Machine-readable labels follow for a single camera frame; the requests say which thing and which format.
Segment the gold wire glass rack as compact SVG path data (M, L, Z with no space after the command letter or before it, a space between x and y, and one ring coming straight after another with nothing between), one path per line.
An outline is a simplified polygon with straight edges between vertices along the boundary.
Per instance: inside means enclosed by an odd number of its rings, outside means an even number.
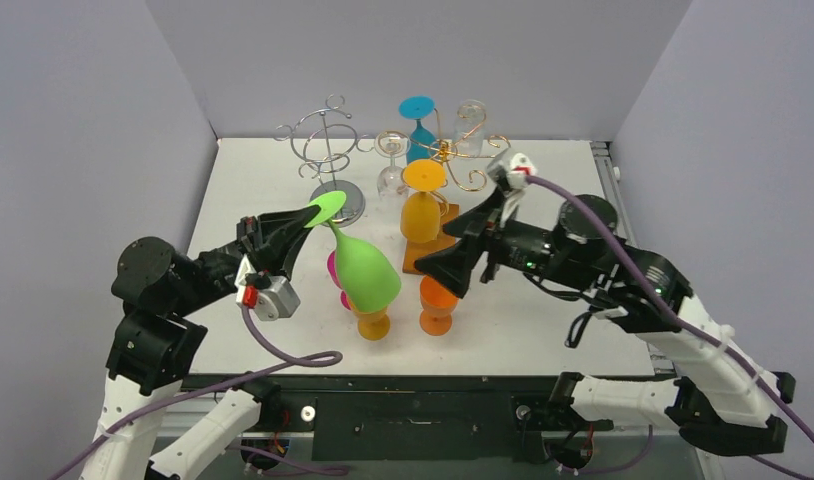
M416 275L416 260L454 244L454 237L442 227L459 215L460 207L448 200L443 190L452 185L464 192L479 192L488 184L480 168L468 171L465 181L458 180L453 163L484 159L484 145L501 149L509 141L486 134L487 110L478 100L460 103L451 138L443 136L441 114L427 96L403 100L398 112L414 123L414 129L409 134L385 130L375 137L374 150L388 161L376 187L381 200L399 213L399 228L406 242L402 271Z

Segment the yellow wine glass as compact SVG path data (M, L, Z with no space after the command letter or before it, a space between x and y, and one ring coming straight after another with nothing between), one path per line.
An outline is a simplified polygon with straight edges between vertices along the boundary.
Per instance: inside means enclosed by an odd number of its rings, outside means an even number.
M447 205L446 200L436 196L437 190L446 182L444 169L434 160L416 160L403 170L402 178L412 194L402 207L401 233L409 242L431 242L440 232L440 208Z
M361 312L351 300L348 300L351 312L357 319L357 329L360 336L369 341L378 341L387 336L390 331L389 306L374 312Z

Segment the green plastic wine glass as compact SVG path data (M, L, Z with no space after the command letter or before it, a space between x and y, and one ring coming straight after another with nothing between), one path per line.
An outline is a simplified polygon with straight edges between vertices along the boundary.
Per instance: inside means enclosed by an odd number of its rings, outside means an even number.
M342 290L354 307L372 313L389 306L399 295L402 282L386 255L366 240L348 235L333 221L347 202L342 191L330 191L313 197L309 206L319 212L305 227L327 225L336 241L335 267Z

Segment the blue plastic wine glass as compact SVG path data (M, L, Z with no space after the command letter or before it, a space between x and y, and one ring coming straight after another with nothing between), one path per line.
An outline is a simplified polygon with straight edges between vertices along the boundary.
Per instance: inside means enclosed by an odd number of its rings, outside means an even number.
M430 147L436 142L434 134L424 127L422 121L434 112L435 102L427 96L412 96L401 102L399 114L415 122L415 128L409 135L409 148L406 153L407 163L429 159L432 156Z

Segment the clear patterned wine glass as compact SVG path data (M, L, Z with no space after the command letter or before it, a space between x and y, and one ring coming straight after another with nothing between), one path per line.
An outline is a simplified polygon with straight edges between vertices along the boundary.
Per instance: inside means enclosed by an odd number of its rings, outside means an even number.
M486 106L478 100L465 100L458 106L452 141L459 154L466 157L480 155L486 117Z

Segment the clear small wine glass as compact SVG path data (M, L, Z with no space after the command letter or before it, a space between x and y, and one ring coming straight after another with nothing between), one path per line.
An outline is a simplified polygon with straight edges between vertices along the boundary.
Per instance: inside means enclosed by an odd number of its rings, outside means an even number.
M403 168L397 160L406 155L409 146L409 138L397 131L386 130L376 136L375 151L388 160L376 181L378 196L382 200L404 201L408 197L409 187L402 178Z

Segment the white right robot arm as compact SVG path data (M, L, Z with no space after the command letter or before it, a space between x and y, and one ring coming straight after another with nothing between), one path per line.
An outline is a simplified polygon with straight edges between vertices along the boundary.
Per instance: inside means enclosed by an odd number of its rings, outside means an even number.
M605 199L567 195L555 225L544 229L504 219L508 195L487 200L447 223L451 247L419 258L416 269L457 297L472 271L486 264L490 282L507 267L543 292L580 300L587 310L567 340L575 347L584 326L604 319L655 347L677 368L673 380L608 380L564 372L547 400L561 427L610 421L676 431L690 445L723 457L781 453L794 377L763 369L716 323L689 281L665 257L630 246L615 232L617 214Z

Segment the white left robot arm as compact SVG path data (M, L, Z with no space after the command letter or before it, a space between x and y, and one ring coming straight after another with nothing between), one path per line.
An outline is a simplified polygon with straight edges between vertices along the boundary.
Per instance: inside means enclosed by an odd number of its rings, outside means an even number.
M292 316L300 304L292 268L319 213L309 205L243 218L234 241L193 259L157 237L122 252L111 290L124 316L106 362L105 398L83 478L193 479L236 435L278 423L278 387L245 379L173 444L155 450L166 409L207 334L190 315L233 297L263 321Z

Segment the pink plastic wine glass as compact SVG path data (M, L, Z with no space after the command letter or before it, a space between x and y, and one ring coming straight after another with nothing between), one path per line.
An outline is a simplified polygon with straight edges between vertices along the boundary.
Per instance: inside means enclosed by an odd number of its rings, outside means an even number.
M339 277L338 277L338 273L337 273L337 269L336 269L336 251L335 250L332 250L330 252L330 254L328 255L326 265L327 265L327 270L328 270L328 273L330 275L330 278L331 278L332 282L340 290L340 302L341 302L342 306L346 310L351 310L350 304L349 304L349 301L348 301L348 297L347 297L345 291L343 290L342 284L341 284L341 282L339 280Z

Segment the orange plastic wine glass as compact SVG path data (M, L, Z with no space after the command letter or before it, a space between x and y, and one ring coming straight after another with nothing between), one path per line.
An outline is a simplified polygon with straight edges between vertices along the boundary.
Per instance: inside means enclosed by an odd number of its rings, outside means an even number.
M431 336L445 335L452 327L452 313L459 299L430 276L422 278L419 295L422 307L420 327Z

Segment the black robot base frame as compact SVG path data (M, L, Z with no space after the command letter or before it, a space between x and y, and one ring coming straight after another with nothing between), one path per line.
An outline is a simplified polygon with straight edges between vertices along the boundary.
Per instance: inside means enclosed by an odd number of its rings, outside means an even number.
M353 479L537 479L559 461L629 462L621 432L550 402L557 377L278 375L247 448L347 462Z

